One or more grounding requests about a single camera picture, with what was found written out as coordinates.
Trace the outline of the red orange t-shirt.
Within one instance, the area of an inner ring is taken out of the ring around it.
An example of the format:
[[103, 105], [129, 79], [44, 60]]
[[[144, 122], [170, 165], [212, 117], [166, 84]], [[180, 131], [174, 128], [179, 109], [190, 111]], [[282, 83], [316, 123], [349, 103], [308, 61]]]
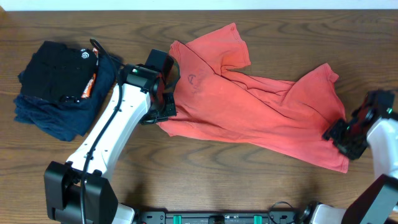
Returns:
[[296, 82], [249, 76], [248, 47], [235, 24], [191, 42], [175, 41], [170, 55], [180, 78], [177, 114], [159, 124], [170, 136], [249, 143], [345, 173], [349, 160], [323, 133], [345, 117], [335, 93], [338, 75], [324, 63]]

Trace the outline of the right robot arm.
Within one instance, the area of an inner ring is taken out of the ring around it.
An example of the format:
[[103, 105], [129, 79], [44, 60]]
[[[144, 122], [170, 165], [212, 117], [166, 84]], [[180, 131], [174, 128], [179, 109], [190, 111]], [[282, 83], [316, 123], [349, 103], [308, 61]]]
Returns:
[[373, 155], [375, 181], [347, 208], [318, 204], [305, 221], [309, 224], [394, 223], [397, 212], [397, 113], [387, 110], [370, 127], [366, 140]]

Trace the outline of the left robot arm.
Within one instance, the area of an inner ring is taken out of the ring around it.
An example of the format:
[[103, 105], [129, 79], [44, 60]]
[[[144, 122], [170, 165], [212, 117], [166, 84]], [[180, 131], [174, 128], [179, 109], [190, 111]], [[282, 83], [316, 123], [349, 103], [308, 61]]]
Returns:
[[59, 223], [133, 223], [136, 212], [111, 186], [116, 163], [135, 127], [176, 115], [176, 63], [126, 65], [111, 100], [83, 144], [44, 173], [47, 215]]

